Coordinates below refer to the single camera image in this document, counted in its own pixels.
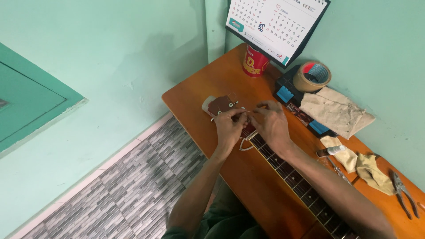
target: door panel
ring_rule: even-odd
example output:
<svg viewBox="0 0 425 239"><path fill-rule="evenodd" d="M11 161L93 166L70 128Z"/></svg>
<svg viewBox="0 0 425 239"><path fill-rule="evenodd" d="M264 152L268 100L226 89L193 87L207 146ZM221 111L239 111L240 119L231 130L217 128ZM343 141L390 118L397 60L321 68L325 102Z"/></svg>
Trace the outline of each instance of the door panel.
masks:
<svg viewBox="0 0 425 239"><path fill-rule="evenodd" d="M0 142L65 100L0 63Z"/></svg>

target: hand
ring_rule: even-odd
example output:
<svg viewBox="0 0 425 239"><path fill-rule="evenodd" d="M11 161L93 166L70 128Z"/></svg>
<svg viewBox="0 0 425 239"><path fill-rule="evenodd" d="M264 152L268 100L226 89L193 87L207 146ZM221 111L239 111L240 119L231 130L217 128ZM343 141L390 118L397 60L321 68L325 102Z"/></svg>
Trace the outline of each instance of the hand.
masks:
<svg viewBox="0 0 425 239"><path fill-rule="evenodd" d="M283 154L282 151L293 148L294 143L289 137L288 121L283 112L282 104L272 100L262 101L257 104L257 108L253 112L264 115L263 124L258 123L252 116L249 117L249 120L275 153Z"/></svg>
<svg viewBox="0 0 425 239"><path fill-rule="evenodd" d="M235 144L241 137L242 129L246 127L246 109L232 109L220 113L214 117L215 124L217 125L218 135L218 149L221 149L227 155L230 154ZM234 122L232 117L241 114L239 119Z"/></svg>

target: person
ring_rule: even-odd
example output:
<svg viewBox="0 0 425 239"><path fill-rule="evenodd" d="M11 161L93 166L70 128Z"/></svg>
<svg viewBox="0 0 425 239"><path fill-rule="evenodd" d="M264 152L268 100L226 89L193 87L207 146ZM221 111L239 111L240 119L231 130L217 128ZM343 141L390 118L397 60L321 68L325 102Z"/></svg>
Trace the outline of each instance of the person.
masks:
<svg viewBox="0 0 425 239"><path fill-rule="evenodd" d="M279 102L260 102L253 112L264 116L263 124L252 116L249 116L249 120L269 147L302 174L362 239L396 238L389 222L373 203L292 142L288 122ZM240 115L237 122L232 120L235 115ZM172 209L163 239L267 237L248 212L240 209L241 204L235 203L237 198L234 195L233 199L220 196L222 188L204 214L220 167L247 125L247 114L245 109L232 109L214 117L214 120L218 135L217 148Z"/></svg>

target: pliers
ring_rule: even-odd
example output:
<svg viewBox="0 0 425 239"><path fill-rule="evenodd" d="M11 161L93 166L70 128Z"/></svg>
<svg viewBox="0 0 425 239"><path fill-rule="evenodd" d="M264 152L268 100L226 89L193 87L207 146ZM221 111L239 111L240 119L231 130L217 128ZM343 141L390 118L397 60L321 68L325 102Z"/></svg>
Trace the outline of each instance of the pliers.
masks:
<svg viewBox="0 0 425 239"><path fill-rule="evenodd" d="M399 203L401 204L401 207L403 208L403 210L406 212L407 217L410 220L412 220L412 215L407 210L406 205L404 205L403 197L401 195L401 192L402 191L404 192L404 194L406 194L407 198L410 201L410 204L412 204L413 213L415 214L415 216L417 218L419 218L419 213L418 213L418 209L416 208L415 202L413 201L413 198L410 196L410 193L407 191L406 187L404 186L404 184L401 181L401 179L398 176L398 174L396 172L392 171L391 178L392 178L392 181L393 181L394 189L397 192L397 199L398 199Z"/></svg>

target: wooden table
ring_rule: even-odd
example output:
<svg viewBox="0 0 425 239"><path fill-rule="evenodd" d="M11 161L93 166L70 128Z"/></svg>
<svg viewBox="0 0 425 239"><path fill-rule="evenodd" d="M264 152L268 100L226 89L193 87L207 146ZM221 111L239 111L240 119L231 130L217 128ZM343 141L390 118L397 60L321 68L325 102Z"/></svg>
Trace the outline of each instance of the wooden table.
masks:
<svg viewBox="0 0 425 239"><path fill-rule="evenodd" d="M242 71L245 47L245 43L239 45L162 95L165 104L208 158L217 145L215 124L201 109L208 96L229 95L232 100L239 101L239 107L244 106L248 110L254 109L261 100L275 100L272 96L274 81L281 76L280 71L269 65L262 77L247 76ZM324 146L288 110L285 110L285 114L291 139L313 159L317 159L315 152ZM372 151L354 136L350 140L340 137L340 141L354 152L372 154ZM421 215L424 219L409 222L400 205L394 202L397 200L395 196L389 197L367 186L362 179L358 180L355 172L348 174L337 160L332 160L351 182L356 181L356 188L368 198L371 197L372 202L378 205L380 200L386 200L378 206L391 219L400 238L419 238L408 237L407 235L415 235L409 234L409 231L425 235L423 211ZM333 170L327 161L320 162ZM318 235L323 236L320 238L328 237L325 229L301 200L254 149L239 151L235 147L220 174L271 238L318 238ZM402 180L414 199L424 204L425 194L404 176Z"/></svg>

